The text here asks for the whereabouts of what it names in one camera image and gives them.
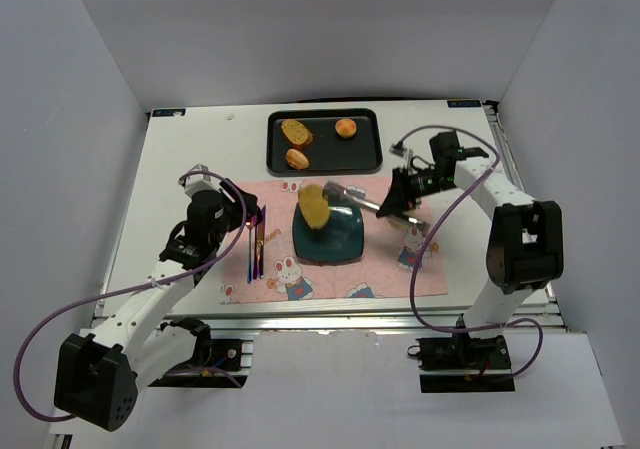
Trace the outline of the metal serving tongs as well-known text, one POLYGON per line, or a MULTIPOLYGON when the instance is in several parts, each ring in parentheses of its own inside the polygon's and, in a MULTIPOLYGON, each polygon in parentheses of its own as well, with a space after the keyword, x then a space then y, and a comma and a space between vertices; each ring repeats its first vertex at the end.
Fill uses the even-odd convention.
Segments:
MULTIPOLYGON (((360 209, 372 214, 376 214, 380 209, 380 205, 368 199, 363 190, 355 186, 342 186, 335 181, 328 181, 324 184, 323 195, 329 199, 349 201, 360 209)), ((424 232, 427 232, 430 228, 430 224, 426 221, 407 214, 388 215, 384 216, 384 219, 399 227, 416 228, 424 232)))

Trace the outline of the toast slice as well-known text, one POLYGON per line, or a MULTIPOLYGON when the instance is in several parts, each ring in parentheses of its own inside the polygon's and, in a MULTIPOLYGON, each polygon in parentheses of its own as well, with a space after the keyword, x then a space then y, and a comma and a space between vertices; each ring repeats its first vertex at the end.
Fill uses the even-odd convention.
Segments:
POLYGON ((319 230, 328 223, 331 211, 322 186, 311 184, 302 187, 298 191, 298 206, 310 229, 319 230))

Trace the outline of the sesame bun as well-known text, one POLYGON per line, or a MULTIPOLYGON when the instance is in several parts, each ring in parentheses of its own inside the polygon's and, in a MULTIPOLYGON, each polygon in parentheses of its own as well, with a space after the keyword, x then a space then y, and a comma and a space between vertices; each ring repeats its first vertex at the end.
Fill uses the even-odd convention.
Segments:
POLYGON ((292 169, 306 170, 310 167, 310 161, 307 156, 297 149, 289 149, 285 158, 287 165, 292 169))

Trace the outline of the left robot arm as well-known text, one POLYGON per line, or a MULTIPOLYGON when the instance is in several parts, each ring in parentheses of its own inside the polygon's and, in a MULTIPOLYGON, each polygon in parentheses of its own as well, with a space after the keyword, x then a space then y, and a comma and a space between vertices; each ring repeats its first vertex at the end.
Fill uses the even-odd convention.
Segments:
POLYGON ((258 199, 224 181, 194 192, 148 277, 87 335, 62 343, 54 405, 107 431, 120 428, 138 395, 175 366, 201 364, 210 328, 193 318, 163 320, 207 274, 230 232, 256 216, 258 199))

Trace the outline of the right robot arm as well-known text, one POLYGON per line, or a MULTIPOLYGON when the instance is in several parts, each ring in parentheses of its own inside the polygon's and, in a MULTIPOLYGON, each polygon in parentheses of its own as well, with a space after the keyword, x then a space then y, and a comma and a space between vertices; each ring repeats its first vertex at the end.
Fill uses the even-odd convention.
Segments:
POLYGON ((517 325, 513 315, 526 299, 562 275, 563 216, 556 202, 534 199, 498 172, 500 154, 490 143, 479 140, 477 146, 465 148, 458 139, 463 129, 441 125, 432 129, 436 133, 429 141, 432 164, 422 170, 394 169, 376 215, 402 217, 421 198, 458 189, 460 195, 429 229, 428 240, 465 199, 490 219, 487 282, 455 325, 435 329, 451 337, 437 358, 471 365, 481 351, 496 344, 505 328, 517 325))

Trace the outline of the thick bread slice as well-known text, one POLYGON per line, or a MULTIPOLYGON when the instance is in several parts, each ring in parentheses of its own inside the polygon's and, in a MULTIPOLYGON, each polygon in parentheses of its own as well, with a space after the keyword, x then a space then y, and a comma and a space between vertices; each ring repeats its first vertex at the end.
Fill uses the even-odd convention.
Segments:
POLYGON ((313 142, 312 132, 295 119, 285 119, 281 123, 281 131, 286 141, 296 149, 303 149, 313 142))

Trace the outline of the iridescent spoon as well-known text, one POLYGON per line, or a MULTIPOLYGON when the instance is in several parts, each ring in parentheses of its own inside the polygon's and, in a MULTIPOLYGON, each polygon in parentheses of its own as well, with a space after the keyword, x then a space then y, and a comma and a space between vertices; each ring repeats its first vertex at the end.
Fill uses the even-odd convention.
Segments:
POLYGON ((262 209, 258 208, 256 213, 251 216, 249 221, 246 223, 246 228, 248 229, 248 256, 247 256, 247 274, 246 274, 246 282, 251 284, 255 278, 255 266, 256 266, 256 255, 257 255, 257 228, 261 224, 263 219, 262 209))

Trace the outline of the iridescent knife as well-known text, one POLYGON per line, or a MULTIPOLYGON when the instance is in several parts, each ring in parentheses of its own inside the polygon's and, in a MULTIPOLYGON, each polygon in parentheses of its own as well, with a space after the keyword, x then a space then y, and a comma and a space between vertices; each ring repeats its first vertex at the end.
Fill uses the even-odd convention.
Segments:
POLYGON ((266 219, 266 206, 260 209, 257 216, 257 223, 255 226, 255 238, 254 238, 254 268, 253 279, 261 279, 264 277, 263 269, 263 253, 264 253, 264 238, 265 238, 265 219, 266 219))

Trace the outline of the pink bunny placemat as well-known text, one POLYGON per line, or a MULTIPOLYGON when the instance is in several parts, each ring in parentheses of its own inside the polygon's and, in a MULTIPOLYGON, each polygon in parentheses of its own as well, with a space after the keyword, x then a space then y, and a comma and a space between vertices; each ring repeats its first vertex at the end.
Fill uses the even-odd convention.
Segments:
POLYGON ((416 283, 419 296, 444 295, 447 282, 436 242, 427 232, 399 227, 362 209, 364 250, 347 264, 312 264, 297 258, 292 222, 304 179, 242 182, 241 188, 266 206, 264 277, 246 282, 248 231, 222 263, 221 303, 267 303, 321 299, 404 298, 414 268, 426 275, 416 283))

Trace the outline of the black baking tray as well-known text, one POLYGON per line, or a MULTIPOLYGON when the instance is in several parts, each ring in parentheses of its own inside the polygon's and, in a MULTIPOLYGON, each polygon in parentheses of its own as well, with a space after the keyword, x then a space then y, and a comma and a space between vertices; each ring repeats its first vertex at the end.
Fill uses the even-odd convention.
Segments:
POLYGON ((267 122, 266 166, 276 177, 316 175, 362 175, 377 172, 383 162, 377 116, 366 108, 298 109, 272 113, 267 122), (335 130, 341 119, 356 124, 355 135, 344 139, 335 130), (310 130, 313 141, 302 150, 309 160, 306 169, 286 162, 292 145, 282 124, 295 120, 310 130))

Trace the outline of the small round bun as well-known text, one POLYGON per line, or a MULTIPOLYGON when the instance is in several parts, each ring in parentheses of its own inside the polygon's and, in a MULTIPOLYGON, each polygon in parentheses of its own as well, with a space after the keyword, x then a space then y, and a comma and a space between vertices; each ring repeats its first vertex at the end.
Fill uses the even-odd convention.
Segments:
POLYGON ((357 132, 357 124, 354 120, 343 118, 335 123, 335 131, 343 139, 352 138, 357 132))

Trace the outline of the dark green square plate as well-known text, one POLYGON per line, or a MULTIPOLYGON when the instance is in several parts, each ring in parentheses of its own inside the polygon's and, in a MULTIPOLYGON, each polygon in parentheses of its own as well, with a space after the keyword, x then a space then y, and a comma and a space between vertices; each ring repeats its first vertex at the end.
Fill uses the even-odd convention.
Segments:
POLYGON ((361 258, 364 220, 361 210, 348 201, 329 201, 330 218, 321 229, 312 229, 296 205, 292 240, 298 259, 312 264, 347 264, 361 258))

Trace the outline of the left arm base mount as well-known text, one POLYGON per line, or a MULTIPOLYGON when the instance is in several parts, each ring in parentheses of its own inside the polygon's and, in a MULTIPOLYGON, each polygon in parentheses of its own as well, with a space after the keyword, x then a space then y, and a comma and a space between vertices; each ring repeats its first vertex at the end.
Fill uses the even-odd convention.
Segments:
POLYGON ((195 359, 181 363, 150 384, 162 388, 241 389, 249 374, 253 338, 216 336, 204 343, 195 359))

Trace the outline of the aluminium table frame rail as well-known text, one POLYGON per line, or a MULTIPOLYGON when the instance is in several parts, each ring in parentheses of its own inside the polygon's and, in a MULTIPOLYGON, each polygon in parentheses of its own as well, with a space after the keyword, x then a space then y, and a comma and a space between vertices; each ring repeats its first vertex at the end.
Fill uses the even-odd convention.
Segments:
MULTIPOLYGON (((417 299, 419 312, 430 324, 453 325, 475 297, 454 295, 426 296, 417 299)), ((91 326, 102 322, 124 296, 100 301, 94 311, 91 326)), ((559 306, 549 302, 546 294, 534 295, 516 311, 517 317, 532 317, 545 329, 563 329, 559 306)), ((207 322, 216 331, 259 330, 319 330, 365 329, 403 331, 422 326, 413 316, 408 299, 321 299, 267 303, 221 303, 210 298, 189 296, 178 303, 167 318, 192 316, 207 322)))

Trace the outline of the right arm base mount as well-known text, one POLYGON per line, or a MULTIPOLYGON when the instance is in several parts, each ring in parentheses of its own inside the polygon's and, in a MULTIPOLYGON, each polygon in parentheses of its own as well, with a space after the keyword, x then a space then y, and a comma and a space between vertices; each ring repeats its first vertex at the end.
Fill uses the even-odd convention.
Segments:
POLYGON ((407 349, 418 363, 420 390, 425 394, 514 392, 515 383, 506 340, 451 337, 420 338, 407 349))

